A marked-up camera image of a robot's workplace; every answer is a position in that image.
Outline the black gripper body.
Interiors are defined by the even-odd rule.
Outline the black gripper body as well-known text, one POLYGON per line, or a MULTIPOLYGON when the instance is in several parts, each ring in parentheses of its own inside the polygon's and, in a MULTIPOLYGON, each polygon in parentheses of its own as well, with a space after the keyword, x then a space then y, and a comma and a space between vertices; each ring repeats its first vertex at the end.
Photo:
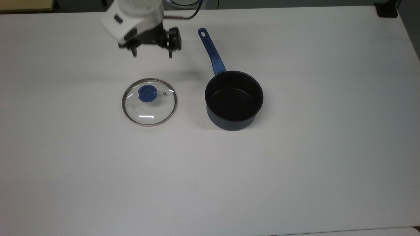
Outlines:
POLYGON ((132 28, 125 34, 123 42, 119 43, 119 48, 134 52, 140 45, 157 45, 169 52, 181 50, 182 40, 179 28, 173 27, 167 31, 163 28, 163 24, 159 24, 142 33, 137 28, 132 28))

